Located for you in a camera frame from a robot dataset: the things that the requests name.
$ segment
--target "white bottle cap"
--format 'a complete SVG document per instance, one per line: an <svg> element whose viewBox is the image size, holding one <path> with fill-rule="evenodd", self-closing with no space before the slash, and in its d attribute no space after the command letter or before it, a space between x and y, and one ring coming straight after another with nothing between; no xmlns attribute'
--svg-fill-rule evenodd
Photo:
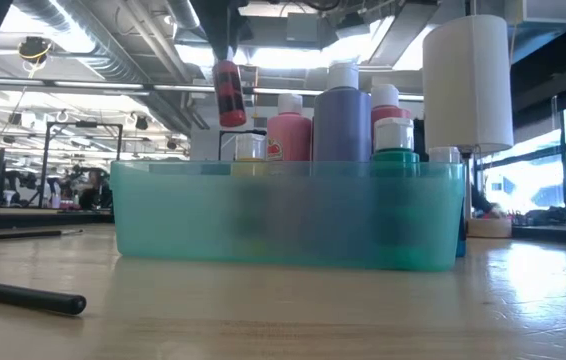
<svg viewBox="0 0 566 360"><path fill-rule="evenodd" d="M374 86L372 88L372 109L387 105L399 106L399 90L392 84Z"/></svg>
<svg viewBox="0 0 566 360"><path fill-rule="evenodd" d="M296 94L279 95L279 114L296 113L300 114L303 110L303 98Z"/></svg>
<svg viewBox="0 0 566 360"><path fill-rule="evenodd" d="M374 152L384 149L414 151L414 122L401 118L385 118L375 122Z"/></svg>
<svg viewBox="0 0 566 360"><path fill-rule="evenodd" d="M336 63L327 74L327 89L336 87L359 88L359 67L355 63Z"/></svg>
<svg viewBox="0 0 566 360"><path fill-rule="evenodd" d="M265 160L265 136L257 134L239 134L234 139L236 150L234 159L240 160Z"/></svg>
<svg viewBox="0 0 566 360"><path fill-rule="evenodd" d="M458 164L461 162L461 153L455 146L443 146L428 150L430 162Z"/></svg>

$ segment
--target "desk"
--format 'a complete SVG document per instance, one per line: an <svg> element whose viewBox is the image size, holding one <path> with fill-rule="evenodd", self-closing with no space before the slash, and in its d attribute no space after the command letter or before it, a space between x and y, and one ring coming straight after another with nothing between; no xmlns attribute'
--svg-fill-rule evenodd
<svg viewBox="0 0 566 360"><path fill-rule="evenodd" d="M110 225L0 242L0 282L80 293L0 305L0 359L566 359L566 246L470 240L448 273L119 258Z"/></svg>

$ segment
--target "white cylindrical container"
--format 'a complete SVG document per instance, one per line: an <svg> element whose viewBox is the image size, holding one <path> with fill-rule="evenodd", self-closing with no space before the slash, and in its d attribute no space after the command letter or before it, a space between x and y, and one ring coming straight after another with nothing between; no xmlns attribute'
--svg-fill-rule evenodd
<svg viewBox="0 0 566 360"><path fill-rule="evenodd" d="M337 87L359 88L359 67L355 63L336 63L327 74L327 90Z"/></svg>
<svg viewBox="0 0 566 360"><path fill-rule="evenodd" d="M461 162L461 153L459 149L453 146L443 146L431 148L428 150L430 162L458 164Z"/></svg>
<svg viewBox="0 0 566 360"><path fill-rule="evenodd" d="M279 114L300 114L303 111L303 97L297 94L281 94L278 107Z"/></svg>
<svg viewBox="0 0 566 360"><path fill-rule="evenodd" d="M514 143L507 24L465 16L423 41L426 148L456 146L483 153Z"/></svg>
<svg viewBox="0 0 566 360"><path fill-rule="evenodd" d="M392 84L372 88L372 109L377 106L399 106L399 90Z"/></svg>
<svg viewBox="0 0 566 360"><path fill-rule="evenodd" d="M259 161L266 158L265 136L257 134L239 134L234 140L236 161Z"/></svg>
<svg viewBox="0 0 566 360"><path fill-rule="evenodd" d="M411 119L385 118L374 123L374 152L386 149L414 151L414 122Z"/></svg>

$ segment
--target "black cable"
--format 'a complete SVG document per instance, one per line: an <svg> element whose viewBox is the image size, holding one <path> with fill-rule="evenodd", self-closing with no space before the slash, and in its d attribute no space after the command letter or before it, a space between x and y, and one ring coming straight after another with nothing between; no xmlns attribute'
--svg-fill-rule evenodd
<svg viewBox="0 0 566 360"><path fill-rule="evenodd" d="M316 11L325 12L336 9L339 5L341 5L341 0L336 0L333 4L326 6L317 5L315 2L308 0L303 0L303 3Z"/></svg>

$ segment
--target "translucent plastic container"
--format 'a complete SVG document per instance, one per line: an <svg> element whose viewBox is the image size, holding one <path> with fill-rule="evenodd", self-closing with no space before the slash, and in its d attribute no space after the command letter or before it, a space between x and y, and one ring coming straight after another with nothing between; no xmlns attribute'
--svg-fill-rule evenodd
<svg viewBox="0 0 566 360"><path fill-rule="evenodd" d="M441 271L455 260L461 165L115 162L124 256Z"/></svg>

